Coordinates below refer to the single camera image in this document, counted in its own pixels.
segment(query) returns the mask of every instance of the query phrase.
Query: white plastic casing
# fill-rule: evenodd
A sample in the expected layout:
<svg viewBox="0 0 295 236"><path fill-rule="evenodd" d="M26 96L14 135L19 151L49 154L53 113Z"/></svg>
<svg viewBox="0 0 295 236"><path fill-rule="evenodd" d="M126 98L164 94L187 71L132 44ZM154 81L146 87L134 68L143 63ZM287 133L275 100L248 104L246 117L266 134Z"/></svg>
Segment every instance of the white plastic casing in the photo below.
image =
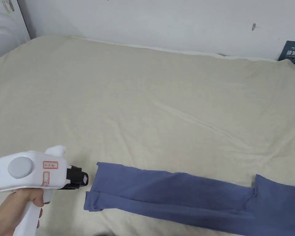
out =
<svg viewBox="0 0 295 236"><path fill-rule="evenodd" d="M24 166L24 171L27 171L25 175L29 174L24 178L16 179L9 173L8 166L12 160L19 157L30 159L32 169L28 170L28 163L23 162L24 160L20 161L20 168L22 168L22 163L26 164ZM1 157L0 191L13 191L19 188L62 188L68 183L66 181L67 168L68 163L64 158L40 152L28 151Z"/></svg>

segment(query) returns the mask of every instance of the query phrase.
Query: device handle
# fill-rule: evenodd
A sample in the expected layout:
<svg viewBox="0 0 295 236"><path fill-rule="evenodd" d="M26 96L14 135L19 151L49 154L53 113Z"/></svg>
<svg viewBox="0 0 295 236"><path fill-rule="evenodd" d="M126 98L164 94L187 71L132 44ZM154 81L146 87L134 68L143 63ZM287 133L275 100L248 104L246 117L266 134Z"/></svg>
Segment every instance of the device handle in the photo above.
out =
<svg viewBox="0 0 295 236"><path fill-rule="evenodd" d="M35 236L41 208L28 202L22 221L16 227L13 236Z"/></svg>

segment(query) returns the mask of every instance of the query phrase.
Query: blue pants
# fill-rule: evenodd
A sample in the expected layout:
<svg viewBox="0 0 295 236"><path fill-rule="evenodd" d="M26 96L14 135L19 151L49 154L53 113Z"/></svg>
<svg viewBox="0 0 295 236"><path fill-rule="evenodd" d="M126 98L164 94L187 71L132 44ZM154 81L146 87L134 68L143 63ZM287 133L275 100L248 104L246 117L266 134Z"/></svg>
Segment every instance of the blue pants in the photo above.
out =
<svg viewBox="0 0 295 236"><path fill-rule="evenodd" d="M295 186L256 175L254 187L98 162L84 209L128 212L247 236L295 236Z"/></svg>

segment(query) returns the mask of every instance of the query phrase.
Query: beige bedsheet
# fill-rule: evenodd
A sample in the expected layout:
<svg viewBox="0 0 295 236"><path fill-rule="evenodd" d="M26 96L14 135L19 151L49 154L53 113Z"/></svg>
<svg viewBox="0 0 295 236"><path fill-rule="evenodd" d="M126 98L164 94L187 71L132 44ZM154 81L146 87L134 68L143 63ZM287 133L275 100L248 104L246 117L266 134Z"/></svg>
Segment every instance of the beige bedsheet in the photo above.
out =
<svg viewBox="0 0 295 236"><path fill-rule="evenodd" d="M0 157L58 144L91 179L105 161L295 185L295 65L37 38L0 58ZM55 191L37 234L229 235L84 211L90 187Z"/></svg>

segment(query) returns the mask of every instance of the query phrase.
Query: hand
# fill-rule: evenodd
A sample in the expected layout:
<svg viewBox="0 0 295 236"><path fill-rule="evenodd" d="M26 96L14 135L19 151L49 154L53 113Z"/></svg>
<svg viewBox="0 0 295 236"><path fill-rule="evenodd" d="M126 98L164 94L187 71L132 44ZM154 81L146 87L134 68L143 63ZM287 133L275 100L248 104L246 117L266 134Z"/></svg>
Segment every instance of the hand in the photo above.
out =
<svg viewBox="0 0 295 236"><path fill-rule="evenodd" d="M0 206L0 236L13 236L15 228L22 220L27 202L32 201L34 205L43 207L43 196L44 191L40 188L24 188L10 194Z"/></svg>

